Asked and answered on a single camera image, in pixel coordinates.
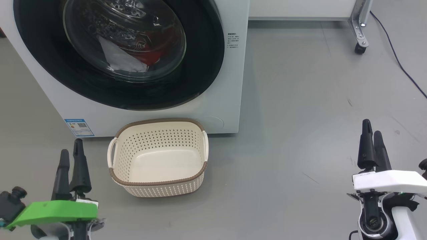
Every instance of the white plastic basket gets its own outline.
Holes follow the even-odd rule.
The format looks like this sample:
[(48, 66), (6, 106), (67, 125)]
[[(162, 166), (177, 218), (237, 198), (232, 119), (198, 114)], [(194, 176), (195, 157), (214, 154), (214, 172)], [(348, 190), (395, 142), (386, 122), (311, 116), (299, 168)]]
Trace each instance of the white plastic basket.
[(123, 127), (108, 146), (107, 161), (113, 180), (130, 194), (164, 197), (196, 191), (208, 154), (208, 135), (200, 123), (156, 119)]

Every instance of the washing machine door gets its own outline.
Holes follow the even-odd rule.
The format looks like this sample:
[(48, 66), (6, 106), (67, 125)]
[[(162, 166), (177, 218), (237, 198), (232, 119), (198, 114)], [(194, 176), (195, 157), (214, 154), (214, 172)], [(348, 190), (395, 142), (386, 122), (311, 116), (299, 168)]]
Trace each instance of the washing machine door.
[(14, 0), (14, 13), (46, 71), (117, 108), (164, 109), (194, 99), (224, 58), (212, 0)]

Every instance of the front-loading washing machine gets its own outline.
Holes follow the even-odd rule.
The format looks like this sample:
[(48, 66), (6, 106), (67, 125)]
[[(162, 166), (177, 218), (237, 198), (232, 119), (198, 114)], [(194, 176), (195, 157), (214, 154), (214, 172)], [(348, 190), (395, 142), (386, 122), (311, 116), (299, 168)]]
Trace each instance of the front-loading washing machine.
[(77, 137), (239, 129), (249, 0), (5, 0), (0, 27)]

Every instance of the white cloth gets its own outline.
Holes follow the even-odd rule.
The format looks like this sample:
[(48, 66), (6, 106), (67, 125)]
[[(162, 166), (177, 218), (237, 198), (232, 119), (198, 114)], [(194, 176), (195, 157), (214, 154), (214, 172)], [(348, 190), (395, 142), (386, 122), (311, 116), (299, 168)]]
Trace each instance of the white cloth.
[(98, 36), (98, 41), (104, 51), (105, 59), (113, 70), (124, 70), (137, 73), (144, 73), (148, 70), (147, 64), (132, 57), (114, 43), (101, 36)]

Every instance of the perforated basket wall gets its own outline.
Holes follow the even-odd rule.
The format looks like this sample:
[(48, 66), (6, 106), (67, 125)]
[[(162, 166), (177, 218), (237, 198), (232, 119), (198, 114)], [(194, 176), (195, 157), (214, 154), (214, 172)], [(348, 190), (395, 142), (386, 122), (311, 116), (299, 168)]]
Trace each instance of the perforated basket wall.
[[(113, 163), (111, 152), (115, 145)], [(194, 176), (163, 182), (130, 182), (135, 154), (151, 149), (185, 147), (194, 149), (201, 170)], [(196, 191), (203, 182), (208, 164), (208, 139), (200, 123), (191, 119), (157, 119), (128, 124), (111, 141), (108, 165), (113, 180), (137, 197), (175, 196)]]

